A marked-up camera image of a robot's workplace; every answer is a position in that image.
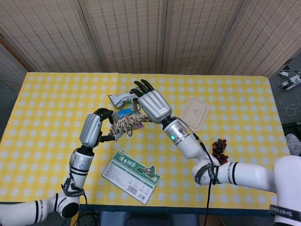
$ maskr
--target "rope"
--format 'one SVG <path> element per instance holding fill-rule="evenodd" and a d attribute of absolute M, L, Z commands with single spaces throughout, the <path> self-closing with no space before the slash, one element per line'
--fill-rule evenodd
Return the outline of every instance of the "rope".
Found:
<path fill-rule="evenodd" d="M 132 135 L 132 129 L 139 126 L 142 122 L 150 122 L 148 116 L 143 114 L 126 114 L 123 118 L 119 119 L 116 123 L 111 125 L 109 135 L 118 133 L 127 133 Z"/>

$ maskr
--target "robotic hand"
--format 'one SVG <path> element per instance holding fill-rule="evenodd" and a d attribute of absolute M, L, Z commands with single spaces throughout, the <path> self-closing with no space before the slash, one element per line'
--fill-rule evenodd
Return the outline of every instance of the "robotic hand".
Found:
<path fill-rule="evenodd" d="M 229 183 L 277 193 L 277 206 L 271 205 L 269 210 L 271 214 L 276 215 L 275 225 L 301 226 L 301 181 L 292 176 L 301 174 L 300 157 L 280 158 L 272 172 L 260 165 L 241 162 L 228 162 L 219 166 L 217 159 L 210 155 L 215 165 L 212 168 L 209 154 L 205 152 L 205 146 L 200 145 L 198 136 L 194 133 L 191 136 L 184 125 L 189 127 L 181 119 L 171 116 L 170 105 L 157 90 L 146 80 L 141 82 L 135 81 L 135 84 L 142 92 L 131 90 L 131 93 L 138 96 L 134 101 L 154 123 L 162 123 L 165 133 L 187 159 L 199 160 L 192 169 L 196 183 L 208 185 L 214 180 L 216 184 Z"/>
<path fill-rule="evenodd" d="M 192 170 L 196 183 L 208 185 L 214 180 L 217 184 L 230 183 L 277 193 L 278 206 L 270 207 L 270 212 L 276 215 L 275 225 L 301 226 L 301 182 L 294 177 L 301 174 L 300 157 L 285 156 L 279 159 L 274 172 L 262 166 L 239 162 L 219 166 L 219 162 L 206 152 L 198 136 L 193 132 L 190 134 L 187 131 L 189 127 L 181 119 L 171 116 L 172 109 L 163 96 L 146 80 L 141 82 L 135 81 L 135 84 L 142 92 L 131 90 L 138 96 L 133 99 L 134 103 L 139 104 L 154 123 L 163 125 L 169 139 L 187 159 L 199 160 Z M 0 226 L 34 224 L 43 221 L 53 211 L 58 211 L 63 218 L 71 218 L 78 212 L 79 196 L 84 194 L 83 185 L 94 156 L 93 148 L 99 142 L 117 140 L 122 136 L 121 133 L 102 136 L 101 126 L 105 119 L 114 123 L 120 116 L 103 108 L 87 116 L 79 138 L 82 146 L 71 155 L 70 173 L 62 185 L 63 191 L 45 200 L 0 205 Z"/>
<path fill-rule="evenodd" d="M 137 89 L 130 91 L 131 94 L 135 93 L 138 96 L 138 99 L 133 101 L 141 106 L 152 122 L 163 125 L 164 132 L 187 159 L 206 159 L 209 162 L 207 154 L 187 131 L 185 123 L 180 118 L 171 116 L 171 106 L 164 97 L 148 81 L 141 79 L 141 82 L 135 81 L 134 83 L 142 92 Z M 211 157 L 214 163 L 219 165 L 219 162 L 213 156 Z"/>
<path fill-rule="evenodd" d="M 54 196 L 33 202 L 0 205 L 0 226 L 25 226 L 41 222 L 50 212 L 59 212 L 63 218 L 71 218 L 79 210 L 79 197 L 85 193 L 83 186 L 87 178 L 94 153 L 99 142 L 117 140 L 122 136 L 102 136 L 102 123 L 109 119 L 113 124 L 121 117 L 105 108 L 89 114 L 80 134 L 82 146 L 75 149 L 69 161 L 69 176 L 62 185 L 63 191 Z"/>

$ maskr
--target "cable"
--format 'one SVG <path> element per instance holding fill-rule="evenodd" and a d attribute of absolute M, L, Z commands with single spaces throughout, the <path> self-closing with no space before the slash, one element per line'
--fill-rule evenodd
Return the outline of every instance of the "cable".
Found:
<path fill-rule="evenodd" d="M 290 69 L 289 70 L 282 70 L 282 71 L 284 71 L 284 72 L 290 72 L 290 71 L 295 71 L 295 72 L 298 72 L 298 71 L 300 71 L 301 70 L 301 68 L 298 68 L 298 69 L 294 69 L 294 68 L 292 68 L 291 66 L 289 66 L 289 65 L 287 65 Z"/>
<path fill-rule="evenodd" d="M 77 218 L 77 220 L 74 222 L 74 224 L 73 224 L 72 226 L 76 226 L 76 225 L 80 226 L 79 220 L 80 220 L 83 216 L 87 216 L 87 215 L 91 215 L 92 218 L 93 218 L 93 220 L 90 222 L 90 224 L 93 223 L 93 224 L 95 224 L 95 226 L 96 226 L 96 225 L 101 226 L 99 214 L 97 214 L 94 210 L 92 210 L 92 209 L 88 206 L 86 194 L 84 194 L 84 197 L 85 197 L 85 201 L 86 201 L 86 207 L 90 210 L 90 212 L 89 212 L 89 213 L 84 213 L 84 214 L 83 214 L 83 212 L 81 212 L 81 213 L 79 214 L 79 217 Z"/>
<path fill-rule="evenodd" d="M 62 225 L 61 225 L 61 226 L 64 226 L 64 225 L 65 225 L 65 223 L 66 223 L 66 221 L 67 221 L 67 219 L 65 219 L 65 220 L 64 220 L 64 222 L 62 223 Z"/>
<path fill-rule="evenodd" d="M 288 105 L 288 106 L 286 106 L 286 107 L 284 106 L 283 103 L 281 103 L 281 101 L 279 101 L 280 106 L 283 106 L 283 107 L 284 107 L 282 110 L 285 110 L 285 113 L 286 113 L 287 116 L 294 116 L 294 115 L 296 115 L 296 114 L 297 114 L 297 109 L 298 109 L 299 107 L 301 107 L 300 101 L 299 101 L 299 99 L 298 99 L 298 96 L 296 96 L 296 98 L 297 98 L 297 101 L 298 101 L 298 104 L 297 104 L 297 105 L 295 105 L 295 104 L 290 104 L 290 105 Z M 288 113 L 288 110 L 293 111 L 293 114 L 289 114 L 289 113 Z"/>
<path fill-rule="evenodd" d="M 210 180 L 209 187 L 208 187 L 208 197 L 207 197 L 206 216 L 205 216 L 204 226 L 206 226 L 206 223 L 207 223 L 207 217 L 208 217 L 208 211 L 209 211 L 209 202 L 210 202 L 211 184 L 212 184 L 212 180 Z"/>
<path fill-rule="evenodd" d="M 176 117 L 178 120 L 180 120 L 182 123 L 184 123 L 184 125 L 192 132 L 194 138 L 197 140 L 197 142 L 199 143 L 199 145 L 201 145 L 202 149 L 205 151 L 206 155 L 208 156 L 209 160 L 210 160 L 210 163 L 211 163 L 211 167 L 212 167 L 212 172 L 214 173 L 214 163 L 213 163 L 213 160 L 210 156 L 210 154 L 208 153 L 204 143 L 200 140 L 200 138 L 196 135 L 195 132 L 192 131 L 192 129 L 182 120 L 180 119 L 179 117 Z M 205 215 L 205 221 L 204 221 L 204 226 L 206 226 L 206 223 L 207 223 L 207 218 L 208 218 L 208 212 L 209 212 L 209 203 L 210 203 L 210 192 L 211 192 L 211 185 L 212 185 L 212 179 L 210 179 L 210 182 L 209 182 L 209 187 L 208 187 L 208 197 L 207 197 L 207 206 L 206 206 L 206 215 Z"/>
<path fill-rule="evenodd" d="M 285 79 L 287 82 L 291 82 L 291 80 L 288 78 L 288 77 L 286 77 L 286 76 L 284 76 L 284 75 L 282 75 L 282 74 L 277 74 L 280 78 L 282 78 L 282 79 Z"/>

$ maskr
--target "barcode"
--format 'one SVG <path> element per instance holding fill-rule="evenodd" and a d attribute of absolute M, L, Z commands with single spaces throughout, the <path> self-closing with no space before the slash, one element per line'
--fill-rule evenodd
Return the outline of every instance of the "barcode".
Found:
<path fill-rule="evenodd" d="M 130 193 L 132 193 L 133 195 L 136 195 L 137 192 L 138 192 L 138 190 L 137 190 L 136 188 L 132 187 L 131 185 L 129 185 L 129 186 L 127 187 L 127 190 L 128 190 Z"/>

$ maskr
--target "white wire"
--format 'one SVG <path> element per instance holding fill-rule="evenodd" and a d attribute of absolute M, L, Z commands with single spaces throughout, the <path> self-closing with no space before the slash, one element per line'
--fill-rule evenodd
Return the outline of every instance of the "white wire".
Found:
<path fill-rule="evenodd" d="M 286 113 L 287 116 L 294 116 L 294 115 L 296 115 L 296 114 L 297 114 L 297 109 L 298 109 L 299 107 L 301 107 L 300 101 L 299 101 L 298 97 L 296 97 L 296 99 L 297 99 L 297 101 L 298 101 L 298 104 L 297 104 L 297 105 L 295 105 L 295 104 L 290 104 L 290 105 L 288 105 L 288 106 L 286 106 L 286 107 L 284 106 L 283 103 L 281 103 L 281 101 L 279 101 L 280 106 L 283 106 L 283 107 L 284 107 L 282 110 L 285 110 L 285 113 Z"/>
<path fill-rule="evenodd" d="M 290 70 L 282 70 L 282 71 L 284 71 L 284 72 L 290 72 L 290 71 L 299 71 L 299 70 L 301 70 L 301 68 L 293 69 L 293 68 L 290 67 L 290 66 L 288 66 L 288 67 L 290 68 Z"/>
<path fill-rule="evenodd" d="M 189 125 L 186 124 L 186 122 L 184 122 L 181 118 L 174 116 L 176 119 L 180 120 L 181 122 L 183 122 L 183 124 L 191 131 L 192 134 L 194 134 L 195 132 L 192 131 L 192 129 L 189 127 Z"/>

